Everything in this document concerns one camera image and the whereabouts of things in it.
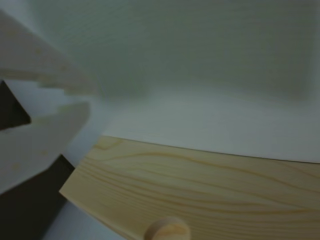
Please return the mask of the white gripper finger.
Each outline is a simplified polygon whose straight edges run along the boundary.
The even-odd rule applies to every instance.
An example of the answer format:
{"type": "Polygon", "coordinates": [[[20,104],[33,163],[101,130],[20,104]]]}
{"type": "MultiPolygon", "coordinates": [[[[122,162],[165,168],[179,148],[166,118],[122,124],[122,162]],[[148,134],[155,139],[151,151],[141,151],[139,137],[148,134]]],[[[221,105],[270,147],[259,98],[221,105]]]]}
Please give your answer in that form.
{"type": "Polygon", "coordinates": [[[47,170],[67,148],[90,116],[88,102],[63,105],[30,124],[0,132],[0,192],[47,170]]]}
{"type": "Polygon", "coordinates": [[[0,12],[0,77],[37,82],[68,94],[96,94],[85,72],[18,20],[0,12]]]}

